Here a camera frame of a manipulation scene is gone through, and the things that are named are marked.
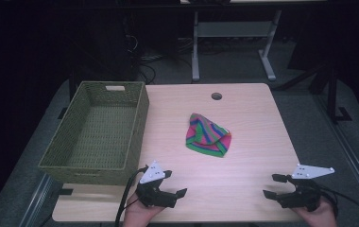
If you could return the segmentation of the green woven basket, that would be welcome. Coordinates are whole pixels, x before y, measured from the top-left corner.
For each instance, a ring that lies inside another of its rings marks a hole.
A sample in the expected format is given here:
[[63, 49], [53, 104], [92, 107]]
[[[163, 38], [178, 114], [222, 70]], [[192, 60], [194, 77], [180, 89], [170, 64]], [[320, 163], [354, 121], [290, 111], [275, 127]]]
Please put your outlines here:
[[61, 183], [125, 185], [138, 169], [149, 98], [140, 81], [83, 81], [39, 168]]

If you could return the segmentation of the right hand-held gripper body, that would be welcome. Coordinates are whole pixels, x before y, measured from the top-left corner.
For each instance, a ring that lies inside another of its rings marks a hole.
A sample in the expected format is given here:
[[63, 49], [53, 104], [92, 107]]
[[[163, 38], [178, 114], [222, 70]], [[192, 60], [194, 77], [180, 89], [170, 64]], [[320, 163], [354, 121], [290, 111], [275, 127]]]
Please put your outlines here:
[[297, 164], [296, 168], [288, 177], [288, 183], [295, 186], [295, 191], [286, 194], [277, 194], [276, 201], [282, 208], [305, 207], [309, 212], [318, 208], [321, 197], [325, 197], [332, 205], [335, 200], [315, 182], [315, 178], [334, 174], [333, 167], [307, 166]]

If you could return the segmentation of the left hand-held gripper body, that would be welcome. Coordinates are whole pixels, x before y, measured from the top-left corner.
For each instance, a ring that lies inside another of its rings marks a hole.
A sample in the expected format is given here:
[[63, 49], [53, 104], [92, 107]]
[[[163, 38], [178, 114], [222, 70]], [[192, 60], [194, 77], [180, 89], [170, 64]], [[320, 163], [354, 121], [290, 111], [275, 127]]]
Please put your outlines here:
[[175, 207], [176, 194], [160, 189], [164, 180], [164, 171], [157, 161], [153, 161], [139, 180], [135, 193], [144, 206]]

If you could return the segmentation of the grey metal desk frame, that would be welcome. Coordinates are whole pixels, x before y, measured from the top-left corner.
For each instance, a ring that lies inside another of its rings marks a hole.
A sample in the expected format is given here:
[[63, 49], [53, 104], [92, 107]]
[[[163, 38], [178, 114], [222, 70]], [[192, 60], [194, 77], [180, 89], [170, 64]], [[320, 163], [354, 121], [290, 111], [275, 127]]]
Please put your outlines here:
[[194, 13], [193, 51], [191, 58], [192, 81], [199, 81], [198, 39], [199, 38], [266, 38], [266, 45], [258, 51], [260, 61], [269, 81], [275, 81], [276, 75], [268, 54], [282, 15], [277, 10], [271, 21], [257, 22], [201, 22], [198, 12]]

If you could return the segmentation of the striped knitted pet sweater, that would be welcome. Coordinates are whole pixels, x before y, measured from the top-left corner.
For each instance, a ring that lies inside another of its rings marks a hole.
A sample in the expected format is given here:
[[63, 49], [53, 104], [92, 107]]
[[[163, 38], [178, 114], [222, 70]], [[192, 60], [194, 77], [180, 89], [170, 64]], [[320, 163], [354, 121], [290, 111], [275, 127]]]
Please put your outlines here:
[[196, 152], [224, 157], [231, 145], [231, 133], [199, 113], [192, 113], [185, 146]]

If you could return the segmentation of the black floor stand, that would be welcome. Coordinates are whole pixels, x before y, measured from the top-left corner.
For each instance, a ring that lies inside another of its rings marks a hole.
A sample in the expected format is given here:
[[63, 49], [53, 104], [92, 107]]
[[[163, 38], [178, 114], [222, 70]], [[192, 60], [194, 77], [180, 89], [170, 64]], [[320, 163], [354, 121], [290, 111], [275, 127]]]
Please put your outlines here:
[[313, 78], [308, 87], [308, 91], [312, 95], [319, 95], [324, 89], [327, 89], [326, 113], [331, 121], [334, 124], [337, 124], [339, 121], [351, 121], [347, 110], [336, 105], [338, 72], [329, 62], [320, 63], [294, 79], [290, 79], [286, 83], [272, 88], [272, 91], [286, 91], [308, 78]]

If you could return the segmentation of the person's left hand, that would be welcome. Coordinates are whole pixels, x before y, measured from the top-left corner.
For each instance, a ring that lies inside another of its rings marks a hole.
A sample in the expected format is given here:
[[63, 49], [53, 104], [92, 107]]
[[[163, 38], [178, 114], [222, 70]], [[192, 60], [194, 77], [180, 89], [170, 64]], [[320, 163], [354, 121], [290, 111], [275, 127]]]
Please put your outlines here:
[[128, 200], [129, 207], [125, 211], [123, 227], [146, 227], [164, 207], [146, 207], [139, 200], [136, 194], [132, 194]]

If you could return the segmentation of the person's right hand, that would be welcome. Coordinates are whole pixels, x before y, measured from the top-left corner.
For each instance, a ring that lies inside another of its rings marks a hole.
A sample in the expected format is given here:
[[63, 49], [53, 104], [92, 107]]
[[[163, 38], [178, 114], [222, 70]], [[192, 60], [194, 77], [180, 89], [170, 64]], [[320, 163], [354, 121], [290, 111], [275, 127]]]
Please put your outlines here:
[[309, 212], [306, 208], [292, 208], [292, 211], [299, 215], [310, 227], [337, 227], [333, 207], [331, 203], [321, 197], [318, 208]]

